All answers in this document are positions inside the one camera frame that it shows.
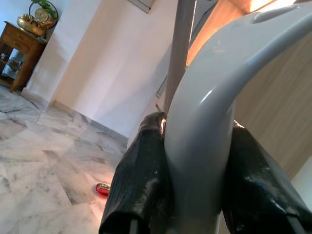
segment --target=marble floor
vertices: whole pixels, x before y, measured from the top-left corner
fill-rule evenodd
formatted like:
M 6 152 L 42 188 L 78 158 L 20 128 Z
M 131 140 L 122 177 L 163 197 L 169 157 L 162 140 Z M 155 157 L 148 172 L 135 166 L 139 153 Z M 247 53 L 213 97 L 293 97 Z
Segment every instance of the marble floor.
M 0 86 L 0 234 L 97 234 L 124 143 Z

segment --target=metal rod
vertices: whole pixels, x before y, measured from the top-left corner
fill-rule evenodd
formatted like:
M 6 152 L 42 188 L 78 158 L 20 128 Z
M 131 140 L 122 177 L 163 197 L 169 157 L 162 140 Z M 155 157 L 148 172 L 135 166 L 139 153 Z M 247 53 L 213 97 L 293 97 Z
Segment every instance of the metal rod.
M 179 0 L 175 16 L 175 29 L 167 77 L 164 111 L 168 113 L 171 100 L 185 73 L 186 58 L 190 46 L 196 0 Z

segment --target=white wall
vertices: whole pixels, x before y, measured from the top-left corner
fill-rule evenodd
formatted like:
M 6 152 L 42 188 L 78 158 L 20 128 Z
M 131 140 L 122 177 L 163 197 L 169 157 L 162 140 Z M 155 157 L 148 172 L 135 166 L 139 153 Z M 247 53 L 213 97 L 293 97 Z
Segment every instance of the white wall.
M 28 82 L 26 89 L 29 92 L 48 102 L 53 100 L 54 93 L 100 2 L 101 0 L 68 0 L 68 6 Z
M 168 72 L 177 0 L 149 14 L 105 0 L 58 88 L 56 100 L 129 137 Z
M 61 15 L 68 0 L 51 0 L 50 2 L 57 8 L 59 15 Z M 18 16 L 28 13 L 30 4 L 30 0 L 0 0 L 0 32 L 2 33 L 5 27 L 3 21 L 17 24 Z
M 312 157 L 309 157 L 292 180 L 292 185 L 312 211 Z

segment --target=red object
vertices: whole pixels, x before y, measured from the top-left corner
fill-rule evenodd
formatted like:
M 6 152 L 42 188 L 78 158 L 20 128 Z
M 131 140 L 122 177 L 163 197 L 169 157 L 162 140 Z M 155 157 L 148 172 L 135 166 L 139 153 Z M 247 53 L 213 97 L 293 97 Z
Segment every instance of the red object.
M 106 198 L 108 197 L 110 188 L 111 188 L 110 186 L 102 183 L 96 185 L 96 191 Z

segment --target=wooden cabinet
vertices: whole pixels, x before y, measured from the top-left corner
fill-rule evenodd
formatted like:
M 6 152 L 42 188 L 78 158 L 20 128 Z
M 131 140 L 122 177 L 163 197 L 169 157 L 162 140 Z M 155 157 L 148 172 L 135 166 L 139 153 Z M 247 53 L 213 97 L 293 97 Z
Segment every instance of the wooden cabinet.
M 8 59 L 13 49 L 17 49 L 25 55 L 23 64 L 15 79 L 0 78 L 0 83 L 9 86 L 10 92 L 13 92 L 26 86 L 35 65 L 44 51 L 46 42 L 8 22 L 5 23 L 6 26 L 0 38 L 0 55 L 5 54 L 6 56 L 5 59 L 0 59 L 0 74 L 8 64 Z

